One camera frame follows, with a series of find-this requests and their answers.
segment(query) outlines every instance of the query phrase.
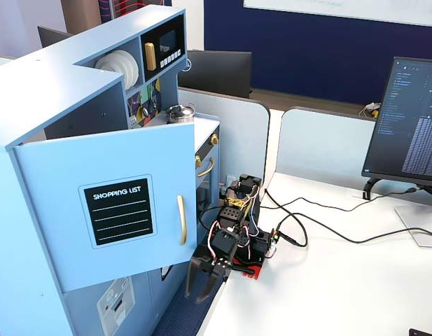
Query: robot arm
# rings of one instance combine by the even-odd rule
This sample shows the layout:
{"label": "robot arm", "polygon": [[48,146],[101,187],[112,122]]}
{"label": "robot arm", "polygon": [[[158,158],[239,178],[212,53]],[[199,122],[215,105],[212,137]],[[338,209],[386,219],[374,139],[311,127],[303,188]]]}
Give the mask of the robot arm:
{"label": "robot arm", "polygon": [[224,205],[209,228],[207,239],[197,247],[190,260],[187,298],[198,272],[206,272],[209,279],[197,303],[207,299],[219,279],[227,279],[231,270],[258,278],[274,236],[274,230],[264,232],[256,224],[260,183],[260,178],[241,175],[227,188]]}

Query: computer monitor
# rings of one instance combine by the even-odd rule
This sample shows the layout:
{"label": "computer monitor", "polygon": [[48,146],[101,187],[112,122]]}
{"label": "computer monitor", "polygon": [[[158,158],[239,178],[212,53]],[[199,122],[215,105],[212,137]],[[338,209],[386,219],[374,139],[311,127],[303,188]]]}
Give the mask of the computer monitor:
{"label": "computer monitor", "polygon": [[[432,186],[432,61],[396,58],[363,176]],[[407,228],[432,231],[432,206],[397,206]],[[432,236],[410,231],[419,246]]]}
{"label": "computer monitor", "polygon": [[192,66],[179,86],[241,98],[250,97],[251,52],[188,51]]}
{"label": "computer monitor", "polygon": [[37,27],[39,29],[39,36],[41,41],[41,46],[46,48],[54,43],[63,41],[71,36],[72,34],[64,33],[62,31],[49,29],[46,27]]}

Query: whiteboard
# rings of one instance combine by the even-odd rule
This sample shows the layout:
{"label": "whiteboard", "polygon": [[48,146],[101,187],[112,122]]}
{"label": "whiteboard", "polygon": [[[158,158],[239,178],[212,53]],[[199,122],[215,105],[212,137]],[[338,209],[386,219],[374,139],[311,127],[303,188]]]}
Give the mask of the whiteboard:
{"label": "whiteboard", "polygon": [[432,26],[432,0],[244,0],[244,6]]}

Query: white desk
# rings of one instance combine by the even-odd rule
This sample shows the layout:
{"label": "white desk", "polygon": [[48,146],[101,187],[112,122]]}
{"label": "white desk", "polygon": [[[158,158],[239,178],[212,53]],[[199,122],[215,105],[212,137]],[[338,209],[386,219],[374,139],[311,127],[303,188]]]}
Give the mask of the white desk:
{"label": "white desk", "polygon": [[[349,208],[360,199],[333,185],[275,174],[269,191],[281,203],[299,196]],[[311,216],[352,239],[403,229],[393,207],[409,202],[384,198],[351,213],[298,201],[291,211]],[[274,206],[266,197],[262,203]],[[270,230],[286,214],[261,209],[259,226]],[[343,241],[302,218],[309,248],[283,239],[265,261],[259,280],[232,272],[215,301],[205,336],[406,336],[410,328],[432,333],[432,249],[419,248],[409,233],[363,245]],[[281,230],[302,242],[292,219]]]}

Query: metal pot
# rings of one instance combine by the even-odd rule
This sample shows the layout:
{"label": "metal pot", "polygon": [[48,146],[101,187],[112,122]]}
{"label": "metal pot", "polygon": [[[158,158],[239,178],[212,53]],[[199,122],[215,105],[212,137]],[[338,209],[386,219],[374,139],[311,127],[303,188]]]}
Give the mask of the metal pot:
{"label": "metal pot", "polygon": [[175,123],[192,123],[194,121],[195,109],[194,104],[189,103],[190,106],[175,105],[166,110],[169,115],[169,121]]}

